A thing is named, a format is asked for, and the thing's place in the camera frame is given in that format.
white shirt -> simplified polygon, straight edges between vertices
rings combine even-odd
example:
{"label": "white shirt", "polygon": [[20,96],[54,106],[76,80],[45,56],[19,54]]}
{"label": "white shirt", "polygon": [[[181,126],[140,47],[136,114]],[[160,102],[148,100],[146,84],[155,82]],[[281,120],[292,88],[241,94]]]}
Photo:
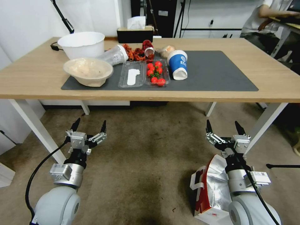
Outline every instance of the white shirt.
{"label": "white shirt", "polygon": [[262,31],[258,31],[259,25],[261,25],[266,18],[259,18],[258,11],[259,7],[262,5],[267,5],[269,8],[273,10],[286,10],[288,6],[291,4],[292,0],[260,0],[259,4],[256,6],[254,11],[252,12],[251,16],[245,22],[242,33],[252,33],[252,32],[259,32],[259,33],[275,33],[278,30],[278,23],[270,23],[268,24],[265,29]]}

floor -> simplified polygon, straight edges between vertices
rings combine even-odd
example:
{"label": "floor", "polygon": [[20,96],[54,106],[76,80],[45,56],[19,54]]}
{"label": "floor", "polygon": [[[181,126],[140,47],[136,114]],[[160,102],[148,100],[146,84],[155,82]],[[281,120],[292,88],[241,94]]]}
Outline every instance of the floor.
{"label": "floor", "polygon": [[[92,110],[82,116],[78,131],[96,134],[107,120],[108,138],[88,156],[78,194],[81,206],[73,222],[78,224],[174,224],[201,225],[191,210],[191,174],[218,154],[205,140],[207,103],[170,102],[166,106]],[[82,110],[50,109],[42,117],[57,144]],[[237,120],[247,131],[262,111],[255,103],[218,103],[210,117],[220,136],[236,134]],[[68,147],[63,153],[67,156]],[[16,171],[9,187],[0,189],[1,224],[27,224],[25,187],[33,169],[48,154],[31,133],[23,144],[0,156],[0,162]],[[54,187],[49,159],[36,175],[31,204]],[[272,125],[248,154],[248,164],[267,171],[272,184],[262,190],[266,202],[279,213],[283,224],[300,220],[298,169],[269,170],[266,163],[300,164],[281,131]]]}

paper bowl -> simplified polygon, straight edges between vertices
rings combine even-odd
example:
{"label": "paper bowl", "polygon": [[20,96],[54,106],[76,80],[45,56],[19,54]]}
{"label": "paper bowl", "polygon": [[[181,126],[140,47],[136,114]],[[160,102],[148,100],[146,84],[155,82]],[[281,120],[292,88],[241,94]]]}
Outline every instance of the paper bowl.
{"label": "paper bowl", "polygon": [[79,83],[89,87],[100,87],[113,74],[109,63],[94,58],[72,59],[63,65],[66,73]]}

white plastic bowl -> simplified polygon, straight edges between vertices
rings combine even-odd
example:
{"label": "white plastic bowl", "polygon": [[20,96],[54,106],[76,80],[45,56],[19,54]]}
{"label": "white plastic bowl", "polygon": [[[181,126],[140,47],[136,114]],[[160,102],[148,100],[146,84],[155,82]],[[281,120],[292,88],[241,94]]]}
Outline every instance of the white plastic bowl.
{"label": "white plastic bowl", "polygon": [[68,34],[58,40],[69,59],[96,58],[104,53],[104,34],[79,32]]}
{"label": "white plastic bowl", "polygon": [[72,59],[63,65],[65,72],[79,83],[89,87],[100,87],[113,74],[113,66],[94,58]]}

paper bag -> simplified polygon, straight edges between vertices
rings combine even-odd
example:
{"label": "paper bag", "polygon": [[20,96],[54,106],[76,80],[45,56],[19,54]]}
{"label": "paper bag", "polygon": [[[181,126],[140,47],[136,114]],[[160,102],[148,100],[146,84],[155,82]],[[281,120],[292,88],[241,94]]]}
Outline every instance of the paper bag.
{"label": "paper bag", "polygon": [[[232,224],[228,213],[231,198],[225,167],[226,160],[215,155],[207,166],[200,167],[191,176],[190,188],[197,189],[194,217],[209,225]],[[195,183],[197,173],[200,173],[200,179]]]}

